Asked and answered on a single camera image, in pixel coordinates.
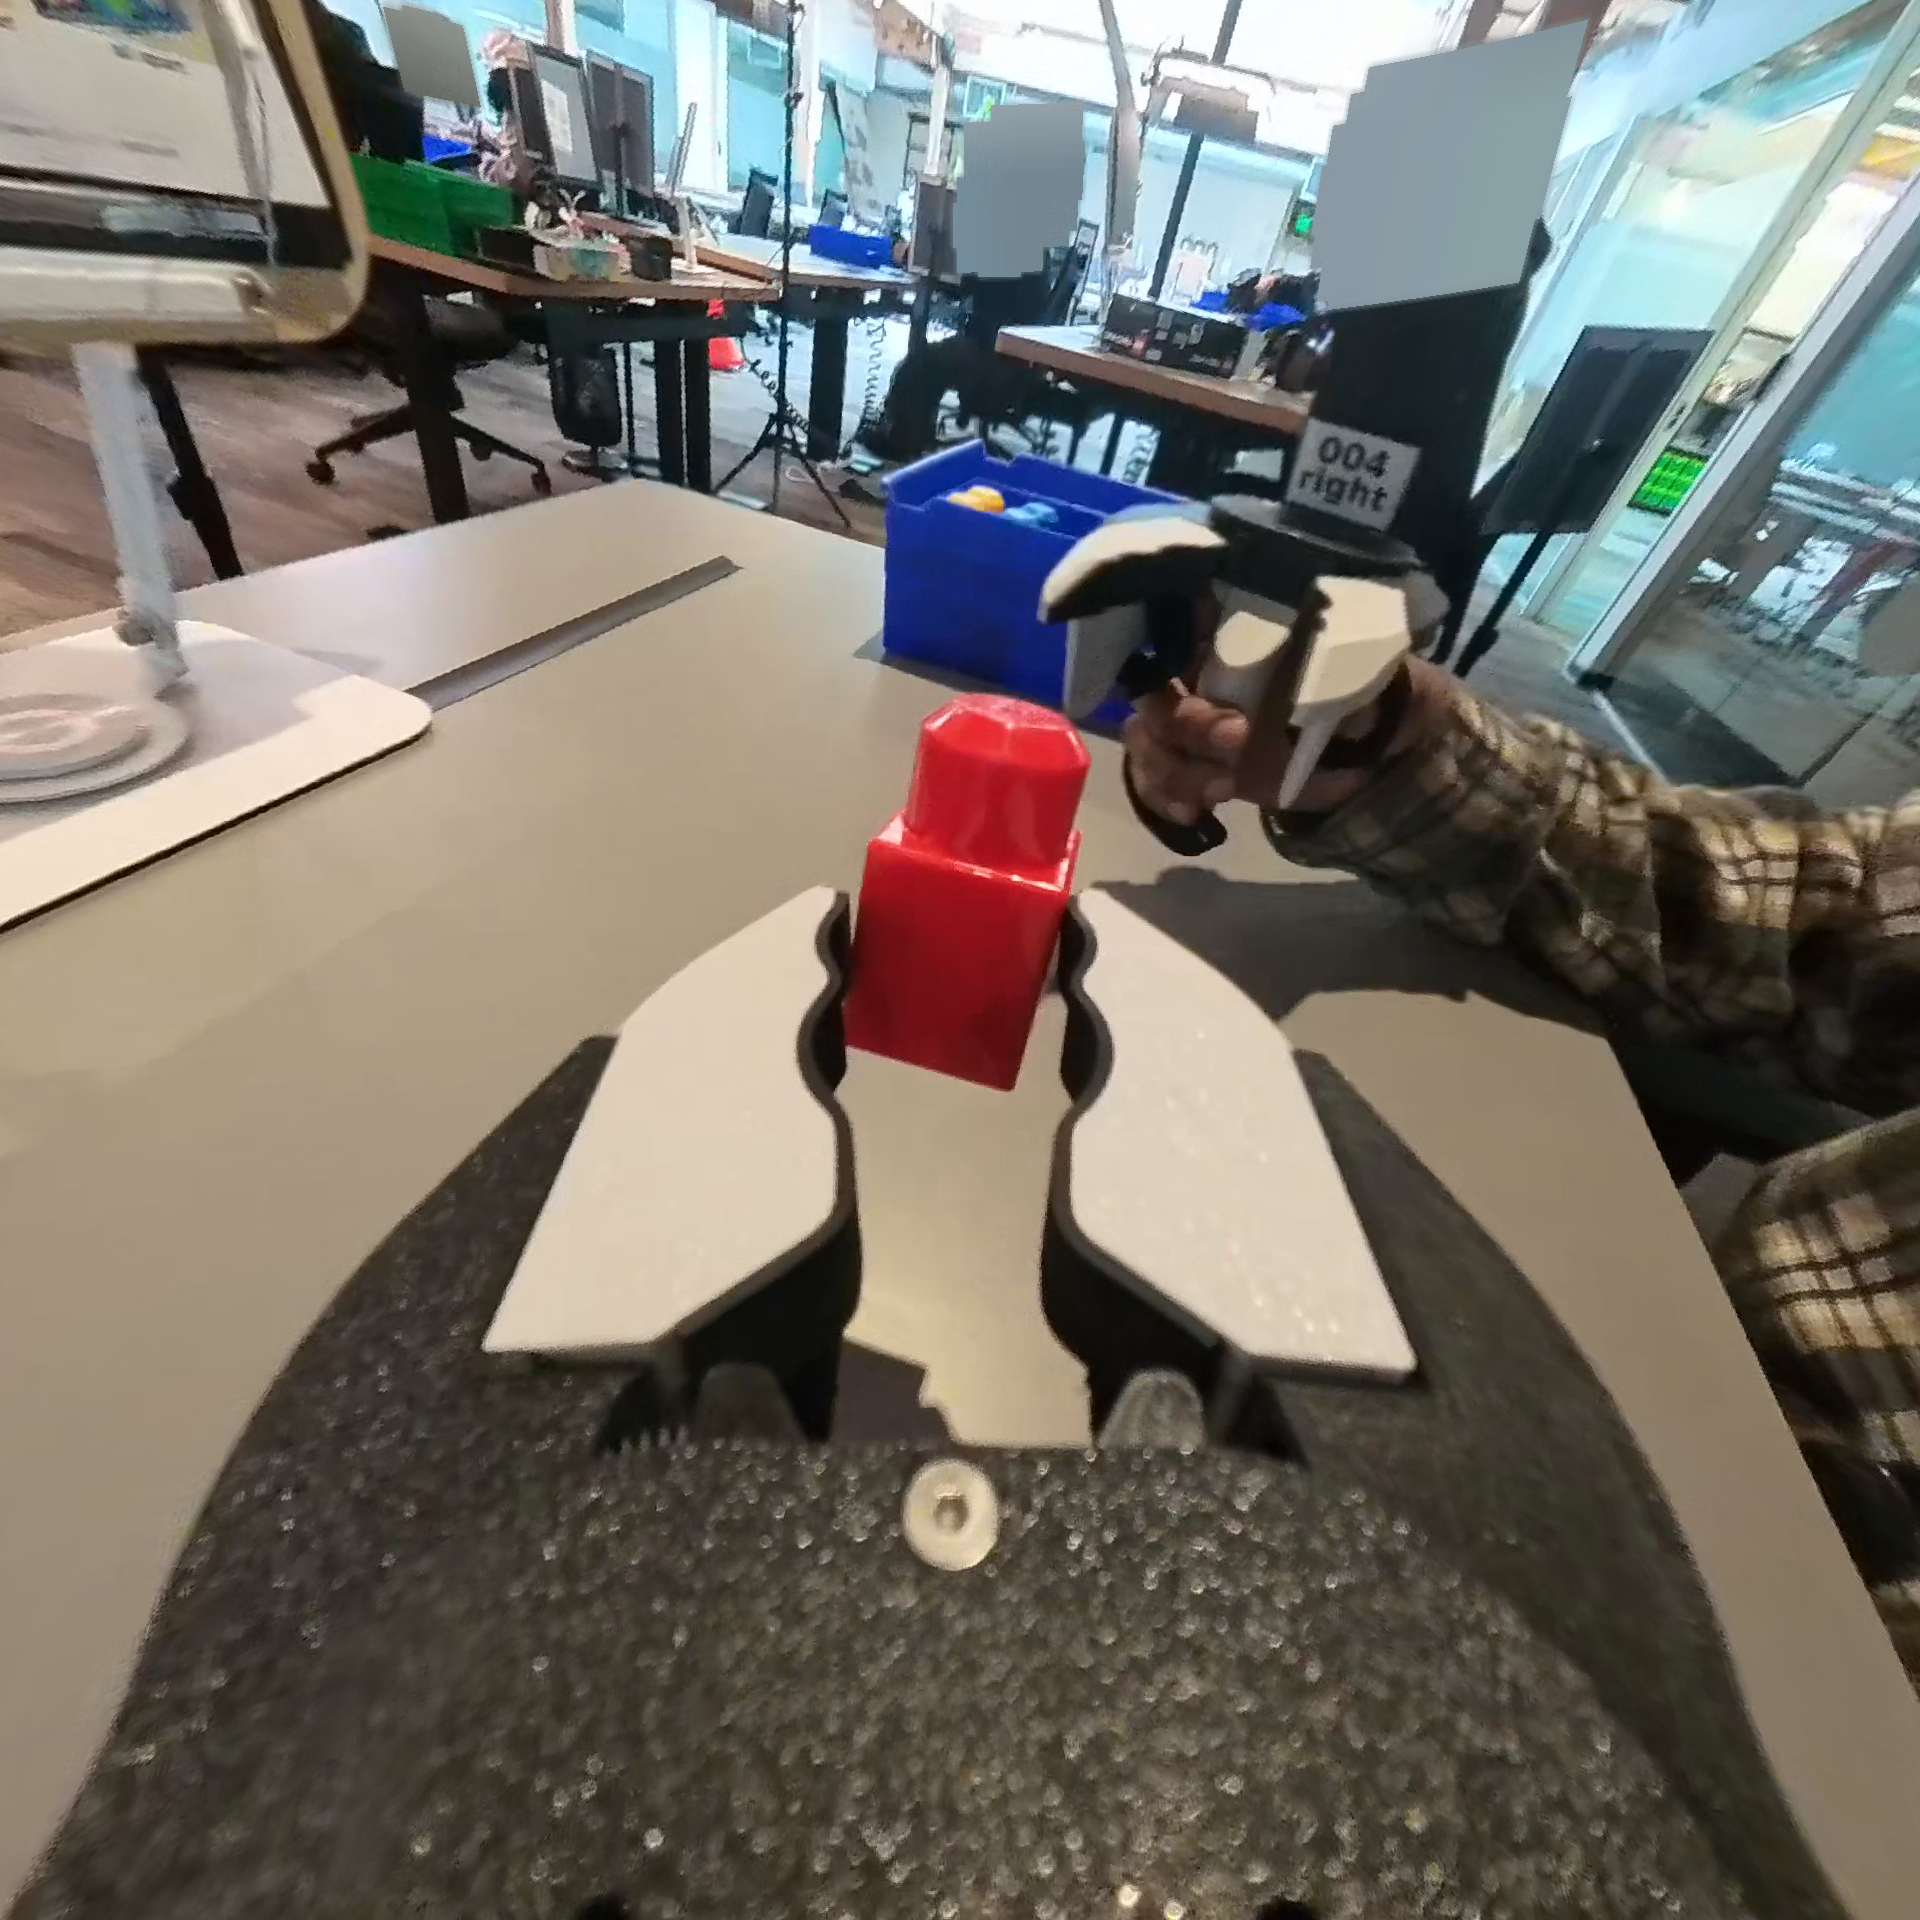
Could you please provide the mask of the wooden table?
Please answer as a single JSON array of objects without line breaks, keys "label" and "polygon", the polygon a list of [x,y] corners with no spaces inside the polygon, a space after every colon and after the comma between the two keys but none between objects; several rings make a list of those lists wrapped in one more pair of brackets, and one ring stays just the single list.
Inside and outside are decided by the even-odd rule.
[{"label": "wooden table", "polygon": [[1096,419],[1153,428],[1145,483],[1184,496],[1211,494],[1243,450],[1289,449],[1312,411],[1310,396],[1113,353],[1097,326],[1002,326],[997,354],[1090,396]]}]

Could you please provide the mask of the black tripod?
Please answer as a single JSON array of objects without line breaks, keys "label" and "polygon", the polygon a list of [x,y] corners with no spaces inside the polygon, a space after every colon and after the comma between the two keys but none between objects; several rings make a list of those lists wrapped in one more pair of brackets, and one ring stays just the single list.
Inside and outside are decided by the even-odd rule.
[{"label": "black tripod", "polygon": [[[804,84],[801,81],[801,24],[804,19],[802,2],[779,4],[781,10],[781,58],[785,58],[785,89],[781,89],[781,174],[779,174],[779,214],[781,236],[772,281],[776,312],[776,384],[770,389],[772,409],[763,419],[755,444],[739,461],[716,483],[716,496],[739,508],[779,514],[785,492],[785,468],[796,465],[820,496],[824,506],[838,521],[846,538],[852,536],[852,518],[846,514],[841,498],[828,490],[820,466],[809,456],[809,425],[788,398],[788,358],[790,358],[790,325],[794,325],[794,212],[796,212],[796,157],[801,132],[801,108]],[[770,461],[770,486],[766,500],[753,500],[736,490],[736,481],[755,468],[762,459]]]}]

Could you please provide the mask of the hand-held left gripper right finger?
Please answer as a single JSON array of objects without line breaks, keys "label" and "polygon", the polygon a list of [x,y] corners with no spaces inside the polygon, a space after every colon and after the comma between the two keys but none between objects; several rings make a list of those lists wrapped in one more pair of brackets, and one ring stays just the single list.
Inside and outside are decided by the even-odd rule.
[{"label": "hand-held left gripper right finger", "polygon": [[1090,1429],[1141,1377],[1186,1384],[1208,1434],[1260,1434],[1277,1384],[1413,1386],[1418,1352],[1281,1027],[1107,891],[1070,902],[1059,980],[1067,1113],[1041,1306]]}]

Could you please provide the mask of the green storage bins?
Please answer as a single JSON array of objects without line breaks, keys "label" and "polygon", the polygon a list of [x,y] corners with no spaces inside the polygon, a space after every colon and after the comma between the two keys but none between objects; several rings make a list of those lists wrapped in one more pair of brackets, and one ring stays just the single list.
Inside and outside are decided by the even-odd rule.
[{"label": "green storage bins", "polygon": [[521,221],[514,193],[422,161],[350,155],[368,232],[435,257],[481,258],[477,236]]}]

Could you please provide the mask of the blue plastic bin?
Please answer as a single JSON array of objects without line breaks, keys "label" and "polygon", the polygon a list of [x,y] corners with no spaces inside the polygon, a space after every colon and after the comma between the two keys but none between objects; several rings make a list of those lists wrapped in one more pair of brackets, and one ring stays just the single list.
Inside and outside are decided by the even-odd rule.
[{"label": "blue plastic bin", "polygon": [[[972,485],[1054,504],[1065,538],[945,500]],[[1041,587],[1078,538],[1130,510],[1195,512],[1198,504],[1030,453],[1003,459],[980,442],[894,470],[883,512],[883,652],[950,683],[1060,709],[1067,628],[1038,617]]]}]

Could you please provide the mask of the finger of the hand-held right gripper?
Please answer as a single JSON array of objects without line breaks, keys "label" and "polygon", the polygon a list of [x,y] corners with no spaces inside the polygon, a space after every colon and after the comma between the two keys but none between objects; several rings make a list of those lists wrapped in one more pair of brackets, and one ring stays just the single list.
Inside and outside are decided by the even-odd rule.
[{"label": "finger of the hand-held right gripper", "polygon": [[1060,709],[1085,723],[1118,700],[1137,705],[1168,683],[1168,597],[1067,616]]},{"label": "finger of the hand-held right gripper", "polygon": [[1118,512],[1077,539],[1041,587],[1042,622],[1075,622],[1190,600],[1214,582],[1230,550],[1208,512]]}]

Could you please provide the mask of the red one-stud block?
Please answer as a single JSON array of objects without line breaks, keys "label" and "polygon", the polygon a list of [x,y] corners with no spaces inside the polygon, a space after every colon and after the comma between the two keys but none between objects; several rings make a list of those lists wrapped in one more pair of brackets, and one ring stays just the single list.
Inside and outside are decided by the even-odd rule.
[{"label": "red one-stud block", "polygon": [[1010,1091],[1073,899],[1090,755],[1057,712],[963,693],[925,717],[861,870],[852,1050]]}]

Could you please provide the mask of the person's right hand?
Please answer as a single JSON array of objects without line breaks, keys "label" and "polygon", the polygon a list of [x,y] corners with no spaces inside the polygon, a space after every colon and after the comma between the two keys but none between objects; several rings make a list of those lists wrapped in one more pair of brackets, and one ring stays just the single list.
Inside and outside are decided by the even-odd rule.
[{"label": "person's right hand", "polygon": [[1122,732],[1124,776],[1142,811],[1198,828],[1230,803],[1285,819],[1321,819],[1356,801],[1398,762],[1429,753],[1465,696],[1443,666],[1411,658],[1370,705],[1344,713],[1306,776],[1307,732],[1251,721],[1184,683],[1156,689]]}]

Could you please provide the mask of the black computer monitor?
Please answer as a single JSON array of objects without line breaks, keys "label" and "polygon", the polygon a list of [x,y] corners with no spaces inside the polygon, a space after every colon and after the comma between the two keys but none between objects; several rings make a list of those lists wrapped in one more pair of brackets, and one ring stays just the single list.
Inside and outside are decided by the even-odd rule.
[{"label": "black computer monitor", "polygon": [[512,101],[536,163],[565,190],[657,193],[657,84],[601,54],[524,41],[509,60]]}]

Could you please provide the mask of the black office chair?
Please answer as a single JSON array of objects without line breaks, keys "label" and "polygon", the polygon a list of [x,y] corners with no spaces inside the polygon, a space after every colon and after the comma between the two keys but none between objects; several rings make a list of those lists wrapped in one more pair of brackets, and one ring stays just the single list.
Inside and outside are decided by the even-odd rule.
[{"label": "black office chair", "polygon": [[317,444],[304,461],[315,486],[331,490],[345,458],[411,442],[435,524],[470,514],[464,453],[481,465],[517,465],[526,468],[536,496],[553,496],[553,475],[539,456],[466,417],[462,374],[512,357],[518,337],[486,289],[444,274],[452,266],[446,257],[429,269],[410,257],[373,253],[368,298],[339,346],[381,373],[400,402],[384,414],[358,417],[342,434]]}]

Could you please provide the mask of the black box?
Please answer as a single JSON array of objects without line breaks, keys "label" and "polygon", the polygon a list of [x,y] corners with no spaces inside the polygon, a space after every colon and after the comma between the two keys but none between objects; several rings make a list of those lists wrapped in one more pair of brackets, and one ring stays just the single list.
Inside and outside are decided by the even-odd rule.
[{"label": "black box", "polygon": [[1105,353],[1141,366],[1198,378],[1243,378],[1257,362],[1264,326],[1225,308],[1116,296],[1102,316],[1097,341]]}]

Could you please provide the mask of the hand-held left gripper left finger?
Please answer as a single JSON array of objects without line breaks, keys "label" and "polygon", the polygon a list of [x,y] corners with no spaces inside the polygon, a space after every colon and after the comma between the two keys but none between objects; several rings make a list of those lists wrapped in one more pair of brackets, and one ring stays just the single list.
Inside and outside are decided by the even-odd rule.
[{"label": "hand-held left gripper left finger", "polygon": [[828,1438],[861,1283],[852,909],[812,886],[673,974],[613,1035],[484,1331],[491,1357],[627,1369],[665,1418],[720,1369]]}]

